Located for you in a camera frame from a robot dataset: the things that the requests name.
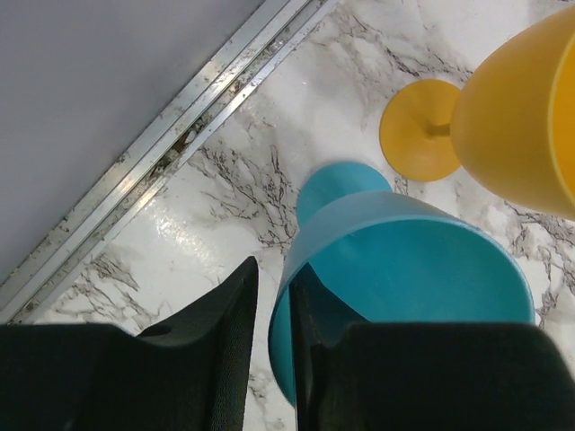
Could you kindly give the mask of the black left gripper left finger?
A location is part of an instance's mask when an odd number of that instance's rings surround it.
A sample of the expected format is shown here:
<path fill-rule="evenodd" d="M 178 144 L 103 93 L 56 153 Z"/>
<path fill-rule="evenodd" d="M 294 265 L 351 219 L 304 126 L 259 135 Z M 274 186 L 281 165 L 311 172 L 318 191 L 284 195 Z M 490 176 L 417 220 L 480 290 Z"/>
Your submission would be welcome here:
<path fill-rule="evenodd" d="M 4 430 L 239 430 L 258 296 L 247 258 L 133 336 L 104 323 L 4 325 Z"/>

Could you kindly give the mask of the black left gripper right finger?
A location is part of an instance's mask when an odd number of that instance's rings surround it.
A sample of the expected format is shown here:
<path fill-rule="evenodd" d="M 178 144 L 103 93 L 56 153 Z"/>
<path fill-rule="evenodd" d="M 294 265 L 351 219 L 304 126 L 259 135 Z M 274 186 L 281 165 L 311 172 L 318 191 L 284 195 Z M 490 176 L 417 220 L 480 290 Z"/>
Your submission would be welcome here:
<path fill-rule="evenodd" d="M 310 268 L 289 285 L 300 430 L 571 430 L 574 381 L 538 328 L 371 323 Z"/>

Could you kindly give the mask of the blue wine glass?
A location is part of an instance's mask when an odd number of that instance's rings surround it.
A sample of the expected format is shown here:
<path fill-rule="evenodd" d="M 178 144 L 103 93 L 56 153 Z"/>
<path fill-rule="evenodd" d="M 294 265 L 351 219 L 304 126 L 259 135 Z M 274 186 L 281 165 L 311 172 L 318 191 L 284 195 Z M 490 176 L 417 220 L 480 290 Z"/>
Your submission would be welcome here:
<path fill-rule="evenodd" d="M 305 266 L 368 321 L 535 321 L 526 277 L 498 242 L 394 192 L 364 163 L 313 173 L 298 194 L 296 220 L 268 337 L 271 369 L 289 402 L 296 389 L 288 286 Z"/>

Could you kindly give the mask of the yellow wine glass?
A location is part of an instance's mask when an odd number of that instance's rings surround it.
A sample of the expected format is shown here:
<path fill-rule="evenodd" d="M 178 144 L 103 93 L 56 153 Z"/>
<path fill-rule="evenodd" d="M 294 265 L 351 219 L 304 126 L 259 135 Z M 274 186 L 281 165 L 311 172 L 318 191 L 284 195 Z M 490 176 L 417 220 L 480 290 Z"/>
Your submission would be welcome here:
<path fill-rule="evenodd" d="M 387 104 L 379 140 L 390 166 L 428 182 L 464 168 L 491 193 L 574 217 L 574 11 L 507 41 L 463 88 L 424 79 Z"/>

